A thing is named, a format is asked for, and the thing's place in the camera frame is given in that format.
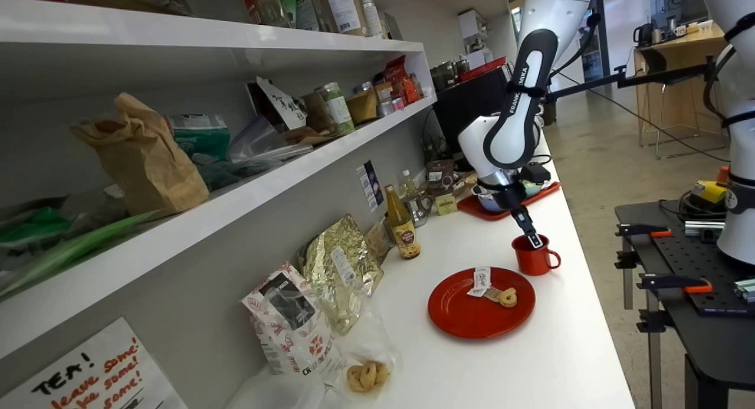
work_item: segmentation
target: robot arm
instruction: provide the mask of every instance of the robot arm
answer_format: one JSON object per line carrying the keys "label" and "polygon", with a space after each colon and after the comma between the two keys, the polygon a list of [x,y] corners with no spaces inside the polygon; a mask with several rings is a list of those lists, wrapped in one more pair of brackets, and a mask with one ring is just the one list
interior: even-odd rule
{"label": "robot arm", "polygon": [[590,0],[526,0],[521,11],[523,36],[511,83],[499,117],[480,117],[459,134],[464,156],[477,170],[480,185],[496,203],[510,210],[532,247],[543,243],[527,209],[518,169],[532,159],[537,146],[536,118],[548,76],[577,33]]}

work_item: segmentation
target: poster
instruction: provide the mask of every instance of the poster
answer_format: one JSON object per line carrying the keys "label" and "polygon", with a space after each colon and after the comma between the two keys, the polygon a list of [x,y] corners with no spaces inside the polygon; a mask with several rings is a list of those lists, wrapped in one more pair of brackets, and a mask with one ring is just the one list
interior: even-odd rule
{"label": "poster", "polygon": [[378,183],[378,175],[375,174],[375,168],[372,167],[372,161],[367,161],[356,168],[359,173],[359,180],[362,181],[362,188],[365,190],[367,204],[370,205],[370,212],[375,212],[378,205],[383,204],[383,189]]}
{"label": "poster", "polygon": [[0,399],[0,409],[186,409],[124,318]]}

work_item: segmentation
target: label tag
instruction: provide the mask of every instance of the label tag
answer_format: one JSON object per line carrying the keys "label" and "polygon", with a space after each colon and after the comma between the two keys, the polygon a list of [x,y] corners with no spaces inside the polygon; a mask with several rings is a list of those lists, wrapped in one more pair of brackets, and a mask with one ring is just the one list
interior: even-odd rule
{"label": "label tag", "polygon": [[335,263],[335,269],[338,271],[338,276],[346,286],[351,286],[356,278],[356,272],[351,267],[349,259],[346,257],[346,253],[343,252],[343,248],[335,247],[331,252],[331,259]]}
{"label": "label tag", "polygon": [[480,298],[490,288],[490,266],[475,267],[474,287],[467,292],[467,296]]}

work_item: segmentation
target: shelf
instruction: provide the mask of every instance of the shelf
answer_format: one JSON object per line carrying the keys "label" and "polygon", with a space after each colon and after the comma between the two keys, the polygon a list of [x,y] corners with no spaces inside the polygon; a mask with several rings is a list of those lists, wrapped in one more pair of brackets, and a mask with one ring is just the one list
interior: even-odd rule
{"label": "shelf", "polygon": [[0,302],[0,358],[429,107],[424,98]]}
{"label": "shelf", "polygon": [[0,0],[0,103],[343,70],[423,53],[380,40],[36,0]]}

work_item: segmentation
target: metal pitcher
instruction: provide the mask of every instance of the metal pitcher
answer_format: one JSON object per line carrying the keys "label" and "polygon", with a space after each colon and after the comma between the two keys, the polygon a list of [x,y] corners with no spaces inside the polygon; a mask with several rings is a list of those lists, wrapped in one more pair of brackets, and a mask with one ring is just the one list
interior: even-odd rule
{"label": "metal pitcher", "polygon": [[413,197],[406,197],[402,200],[404,207],[412,216],[412,224],[415,228],[419,228],[427,223],[429,217],[429,211],[432,209],[432,198],[424,195],[415,195]]}

